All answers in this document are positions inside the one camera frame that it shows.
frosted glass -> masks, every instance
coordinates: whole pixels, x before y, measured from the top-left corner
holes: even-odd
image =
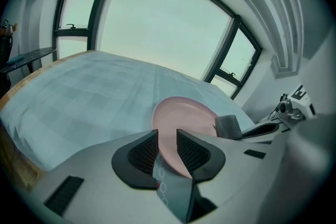
[[[57,58],[62,59],[87,50],[87,37],[58,37]]]
[[[97,49],[201,79],[230,17],[209,0],[107,0]]]
[[[248,38],[240,29],[238,29],[235,39],[232,42],[230,50],[220,69],[229,74],[233,72],[235,74],[234,78],[241,81],[251,65],[255,51],[255,48]]]
[[[76,28],[87,28],[93,2],[95,0],[64,0],[60,20],[60,29],[70,28],[74,24]]]
[[[212,79],[211,84],[219,87],[229,97],[231,97],[231,95],[234,93],[234,91],[237,88],[237,86],[235,86],[231,82],[228,82],[227,80],[217,75],[215,75],[215,77]]]

pink plate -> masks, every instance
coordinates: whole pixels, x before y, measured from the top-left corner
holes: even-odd
[[[152,129],[159,131],[159,151],[178,173],[191,178],[177,153],[176,129],[216,136],[213,128],[217,115],[203,104],[186,97],[169,97],[154,109]]]

window frame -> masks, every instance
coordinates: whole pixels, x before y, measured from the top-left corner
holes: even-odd
[[[57,6],[56,6],[56,12],[54,17],[54,31],[52,35],[52,43],[53,48],[56,49],[57,46],[57,37],[60,36],[82,36],[82,37],[88,37],[87,41],[87,50],[94,50],[96,49],[96,42],[97,42],[97,35],[98,35],[98,27],[99,27],[99,21],[102,13],[102,9],[105,3],[105,0],[94,0],[89,22],[88,22],[88,28],[76,28],[76,29],[58,29],[60,18],[61,18],[61,12],[63,8],[65,0],[58,0]],[[221,41],[221,47],[217,53],[216,58],[213,61],[212,66],[209,68],[204,81],[211,83],[212,79],[215,77],[215,75],[218,75],[219,77],[231,82],[232,84],[237,86],[237,89],[234,91],[234,93],[231,96],[231,99],[234,99],[241,88],[246,83],[247,79],[249,78],[251,72],[253,71],[259,56],[261,54],[262,48],[259,46],[258,42],[255,40],[251,32],[248,30],[246,25],[242,22],[241,17],[238,14],[235,14],[228,6],[226,6],[221,0],[210,0],[214,4],[216,4],[219,8],[221,8],[228,16],[232,18],[232,21],[229,23],[228,30],[226,34],[224,35],[222,41]],[[247,69],[244,77],[242,78],[242,81],[239,81],[233,77],[233,75],[230,75],[222,70],[220,70],[220,67],[225,60],[225,57],[227,56],[230,47],[233,43],[233,40],[237,34],[238,29],[240,29],[244,35],[247,37],[247,39],[251,42],[253,47],[255,48],[255,53],[252,57],[251,65]],[[54,61],[57,60],[57,52],[53,53]]]

window handle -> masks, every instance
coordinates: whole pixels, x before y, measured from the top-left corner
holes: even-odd
[[[70,27],[70,29],[75,29],[75,25],[74,25],[74,24],[67,24],[67,25],[72,25],[72,26]]]

window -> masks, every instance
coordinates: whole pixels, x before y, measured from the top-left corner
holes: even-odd
[[[209,0],[110,0],[97,49],[202,79],[230,17]]]
[[[88,28],[91,8],[95,0],[64,0],[58,29]]]
[[[97,49],[218,86],[232,99],[261,48],[221,0],[58,0],[54,60]]]

